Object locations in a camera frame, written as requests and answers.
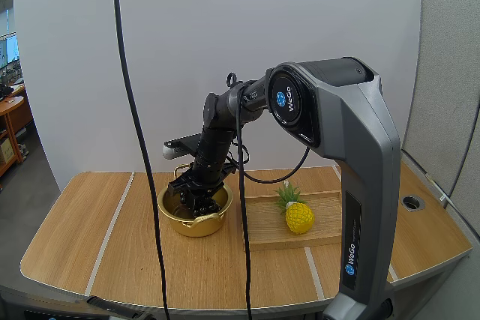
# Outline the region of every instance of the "wooden cutting board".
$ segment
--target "wooden cutting board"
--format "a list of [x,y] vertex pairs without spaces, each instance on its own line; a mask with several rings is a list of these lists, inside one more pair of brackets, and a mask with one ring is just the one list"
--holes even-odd
[[322,191],[301,193],[315,215],[315,222],[310,230],[297,235],[290,231],[275,204],[278,195],[246,196],[248,237],[250,251],[283,250],[298,247],[316,247],[336,244],[342,241],[342,207],[341,191]]

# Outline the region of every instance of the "gold pot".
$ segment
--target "gold pot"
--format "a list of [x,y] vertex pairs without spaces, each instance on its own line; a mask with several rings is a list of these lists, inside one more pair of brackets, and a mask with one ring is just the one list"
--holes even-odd
[[[175,178],[177,170],[184,167],[188,165],[178,166],[175,169]],[[197,218],[180,203],[180,194],[171,196],[167,190],[168,187],[163,188],[158,195],[158,209],[169,218],[170,225],[176,232],[192,238],[200,238],[213,234],[225,223],[225,212],[232,204],[232,191],[227,185],[212,197],[220,206],[220,211]]]

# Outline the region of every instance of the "monitor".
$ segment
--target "monitor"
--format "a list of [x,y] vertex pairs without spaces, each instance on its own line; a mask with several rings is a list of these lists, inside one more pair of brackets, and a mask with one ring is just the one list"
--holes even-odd
[[14,35],[13,37],[7,38],[7,62],[11,63],[12,61],[16,61],[20,59],[20,55],[18,53],[18,43],[17,43],[17,36]]
[[7,66],[7,41],[0,40],[0,67]]

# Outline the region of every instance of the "pot handle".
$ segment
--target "pot handle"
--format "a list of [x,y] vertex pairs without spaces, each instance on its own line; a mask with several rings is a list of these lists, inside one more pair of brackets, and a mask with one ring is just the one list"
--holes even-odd
[[212,213],[212,214],[209,214],[209,215],[204,215],[202,217],[197,217],[191,224],[189,224],[189,223],[182,223],[182,224],[184,226],[187,226],[189,229],[192,229],[195,226],[197,226],[198,224],[203,223],[206,220],[215,219],[218,222],[220,222],[223,218],[224,218],[224,214],[220,215],[219,213]]
[[173,170],[173,176],[175,177],[175,179],[177,179],[178,177],[178,171],[185,168],[190,168],[190,164],[181,164]]

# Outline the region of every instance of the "blue logo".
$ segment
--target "blue logo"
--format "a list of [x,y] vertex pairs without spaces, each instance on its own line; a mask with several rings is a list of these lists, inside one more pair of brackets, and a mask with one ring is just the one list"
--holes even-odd
[[285,94],[281,91],[277,93],[277,104],[280,106],[285,106]]
[[348,264],[346,267],[345,267],[345,271],[347,272],[347,274],[349,275],[353,275],[355,273],[355,269],[353,268],[352,265]]

